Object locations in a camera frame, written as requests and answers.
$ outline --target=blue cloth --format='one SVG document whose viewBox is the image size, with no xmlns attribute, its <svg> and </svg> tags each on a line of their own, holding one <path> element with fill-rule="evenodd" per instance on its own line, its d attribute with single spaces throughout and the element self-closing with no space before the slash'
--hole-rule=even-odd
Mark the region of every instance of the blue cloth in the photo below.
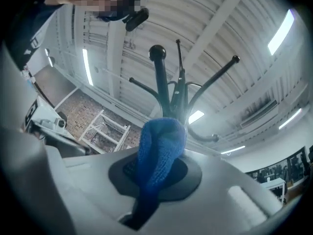
<svg viewBox="0 0 313 235">
<path fill-rule="evenodd" d="M 174 160 L 183 153 L 185 145 L 185 128 L 174 118 L 153 119 L 143 126 L 137 158 L 137 183 L 141 197 L 157 197 Z"/>
</svg>

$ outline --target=black metal arm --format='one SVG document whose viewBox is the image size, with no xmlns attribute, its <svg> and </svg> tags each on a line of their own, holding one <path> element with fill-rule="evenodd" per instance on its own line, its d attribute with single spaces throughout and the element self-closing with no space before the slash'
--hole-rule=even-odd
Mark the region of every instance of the black metal arm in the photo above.
<svg viewBox="0 0 313 235">
<path fill-rule="evenodd" d="M 188 119 L 192 112 L 192 109 L 195 105 L 195 102 L 199 97 L 207 90 L 217 79 L 219 79 L 223 74 L 225 74 L 234 64 L 239 63 L 240 58 L 238 56 L 233 56 L 230 62 L 228 62 L 222 69 L 220 69 L 216 74 L 214 74 L 205 84 L 200 85 L 194 82 L 187 82 L 185 79 L 185 70 L 182 66 L 182 56 L 180 50 L 180 40 L 176 41 L 179 51 L 179 78 L 178 82 L 171 81 L 167 83 L 166 78 L 166 69 L 164 64 L 164 59 L 166 58 L 166 51 L 160 45 L 155 45 L 149 50 L 149 57 L 151 61 L 155 64 L 156 69 L 156 84 L 157 91 L 152 90 L 151 88 L 137 82 L 132 77 L 130 82 L 138 85 L 143 88 L 145 91 L 152 94 L 158 101 L 161 107 L 162 117 L 171 117 L 178 119 L 183 125 L 186 125 L 188 128 L 188 133 L 195 138 L 196 140 L 202 142 L 219 140 L 218 135 L 213 134 L 209 137 L 201 137 L 196 134 L 190 127 Z M 169 99 L 168 85 L 174 84 L 174 93 L 172 100 Z M 193 98 L 188 102 L 188 86 L 195 85 L 200 87 L 196 92 Z"/>
</svg>

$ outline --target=person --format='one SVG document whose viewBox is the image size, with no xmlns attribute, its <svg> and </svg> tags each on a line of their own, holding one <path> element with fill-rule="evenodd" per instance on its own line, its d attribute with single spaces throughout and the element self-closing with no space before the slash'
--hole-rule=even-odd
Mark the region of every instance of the person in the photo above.
<svg viewBox="0 0 313 235">
<path fill-rule="evenodd" d="M 64 4 L 84 6 L 97 18 L 117 21 L 135 10 L 140 0 L 31 0 L 11 25 L 5 38 L 8 50 L 17 67 L 22 71 L 31 56 L 41 45 L 53 13 Z"/>
</svg>

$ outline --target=black shirt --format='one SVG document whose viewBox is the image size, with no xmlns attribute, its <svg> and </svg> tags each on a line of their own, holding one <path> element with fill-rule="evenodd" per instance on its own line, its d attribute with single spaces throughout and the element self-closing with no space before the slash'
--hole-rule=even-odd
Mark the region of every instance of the black shirt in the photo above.
<svg viewBox="0 0 313 235">
<path fill-rule="evenodd" d="M 35 50 L 31 40 L 50 16 L 62 5 L 46 5 L 45 0 L 29 0 L 19 11 L 5 39 L 6 45 L 18 68 L 23 70 Z"/>
</svg>

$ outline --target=white wall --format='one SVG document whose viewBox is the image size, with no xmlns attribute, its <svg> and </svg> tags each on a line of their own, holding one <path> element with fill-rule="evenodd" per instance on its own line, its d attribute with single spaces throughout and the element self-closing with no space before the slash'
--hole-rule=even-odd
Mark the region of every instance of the white wall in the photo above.
<svg viewBox="0 0 313 235">
<path fill-rule="evenodd" d="M 237 167 L 242 172 L 258 170 L 275 164 L 294 154 L 305 146 L 308 155 L 309 148 L 313 145 L 313 109 L 299 120 L 284 130 L 284 133 L 272 140 L 258 144 L 254 151 L 238 157 L 225 158 L 227 162 Z"/>
<path fill-rule="evenodd" d="M 30 73 L 34 76 L 43 67 L 49 64 L 48 57 L 45 55 L 45 49 L 40 47 L 35 51 L 31 59 L 28 61 L 27 66 Z"/>
</svg>

